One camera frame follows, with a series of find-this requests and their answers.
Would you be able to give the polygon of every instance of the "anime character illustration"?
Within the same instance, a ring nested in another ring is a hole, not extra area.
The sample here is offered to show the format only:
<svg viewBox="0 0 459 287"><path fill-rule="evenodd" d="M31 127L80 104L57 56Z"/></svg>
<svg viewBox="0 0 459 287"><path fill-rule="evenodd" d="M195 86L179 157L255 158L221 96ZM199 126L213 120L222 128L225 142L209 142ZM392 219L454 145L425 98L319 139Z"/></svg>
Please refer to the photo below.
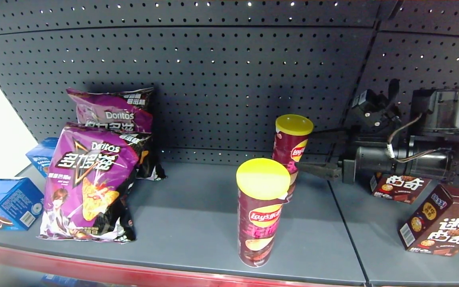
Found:
<svg viewBox="0 0 459 287"><path fill-rule="evenodd" d="M51 239L73 239L90 237L82 228L76 227L61 209L69 192L66 189L57 189L53 193L53 207L46 209L40 226L40 236Z"/></svg>

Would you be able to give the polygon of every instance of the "perforated metal panel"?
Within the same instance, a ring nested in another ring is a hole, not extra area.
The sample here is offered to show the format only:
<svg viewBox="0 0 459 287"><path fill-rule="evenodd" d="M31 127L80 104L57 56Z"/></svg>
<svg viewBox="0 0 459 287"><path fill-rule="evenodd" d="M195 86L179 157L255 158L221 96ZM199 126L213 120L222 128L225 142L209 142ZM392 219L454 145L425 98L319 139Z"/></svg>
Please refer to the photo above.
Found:
<svg viewBox="0 0 459 287"><path fill-rule="evenodd" d="M406 31L459 36L459 1L404 1L383 31Z"/></svg>
<svg viewBox="0 0 459 287"><path fill-rule="evenodd" d="M0 0L0 34L135 26L372 27L378 1Z"/></svg>
<svg viewBox="0 0 459 287"><path fill-rule="evenodd" d="M240 165L251 158L271 158L270 152L228 151L215 149L161 149L159 151L163 161L210 163L212 165ZM326 155L304 154L305 161L324 162Z"/></svg>
<svg viewBox="0 0 459 287"><path fill-rule="evenodd" d="M75 120L66 87L153 83L164 147L267 151L277 116L337 126L371 29L117 28L0 35L0 86L38 139ZM329 144L313 142L312 153Z"/></svg>
<svg viewBox="0 0 459 287"><path fill-rule="evenodd" d="M357 92L387 91L393 78L401 79L397 101L407 122L414 90L459 86L459 37L379 33Z"/></svg>

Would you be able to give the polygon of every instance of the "blue box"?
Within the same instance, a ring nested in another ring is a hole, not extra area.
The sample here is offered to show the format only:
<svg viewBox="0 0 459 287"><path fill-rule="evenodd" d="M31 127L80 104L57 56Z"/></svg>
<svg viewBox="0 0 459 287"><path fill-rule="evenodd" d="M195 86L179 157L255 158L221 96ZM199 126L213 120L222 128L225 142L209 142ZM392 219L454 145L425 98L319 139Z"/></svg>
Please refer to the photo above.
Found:
<svg viewBox="0 0 459 287"><path fill-rule="evenodd" d="M43 194L29 178L0 179L0 230L28 230L43 211Z"/></svg>
<svg viewBox="0 0 459 287"><path fill-rule="evenodd" d="M47 174L49 173L49 165L51 165L51 159L53 158L56 145L58 145L58 138L46 138L42 140L39 145L26 153L31 164L33 164L45 178L47 178Z"/></svg>
<svg viewBox="0 0 459 287"><path fill-rule="evenodd" d="M46 274L40 280L44 287L101 287L97 282Z"/></svg>

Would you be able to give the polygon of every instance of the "shelf surface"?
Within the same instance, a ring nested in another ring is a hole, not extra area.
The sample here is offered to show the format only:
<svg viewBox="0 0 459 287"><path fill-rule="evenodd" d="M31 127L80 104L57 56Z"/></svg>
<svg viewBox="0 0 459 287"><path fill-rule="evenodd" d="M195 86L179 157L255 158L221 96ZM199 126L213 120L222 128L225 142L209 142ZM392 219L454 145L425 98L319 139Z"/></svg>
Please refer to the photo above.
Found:
<svg viewBox="0 0 459 287"><path fill-rule="evenodd" d="M453 257L408 252L399 226L437 185L432 181L412 204L371 196L368 179L331 186L372 285L459 285L459 253Z"/></svg>
<svg viewBox="0 0 459 287"><path fill-rule="evenodd" d="M0 231L0 246L24 251L181 271L313 283L362 285L365 278L326 181L300 175L284 206L269 262L247 267L237 255L236 166L164 164L161 182L139 181L129 197L138 239L111 243L36 238L29 231ZM22 174L43 189L44 178Z"/></svg>

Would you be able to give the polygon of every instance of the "lay's can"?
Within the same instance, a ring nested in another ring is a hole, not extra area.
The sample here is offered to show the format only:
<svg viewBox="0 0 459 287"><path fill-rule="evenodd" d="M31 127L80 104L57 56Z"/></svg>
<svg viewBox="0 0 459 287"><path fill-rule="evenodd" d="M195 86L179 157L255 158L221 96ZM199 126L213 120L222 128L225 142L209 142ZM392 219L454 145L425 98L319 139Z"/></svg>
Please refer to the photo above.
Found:
<svg viewBox="0 0 459 287"><path fill-rule="evenodd" d="M250 267L263 266L274 244L290 174L277 161L255 158L237 169L238 254Z"/></svg>
<svg viewBox="0 0 459 287"><path fill-rule="evenodd" d="M313 128L313 122L296 114L286 114L275 120L272 159L284 165L290 173L290 188L286 198L288 202L293 196L298 174L295 162L299 162L302 154L304 154L304 149L308 144L308 136L313 132Z"/></svg>

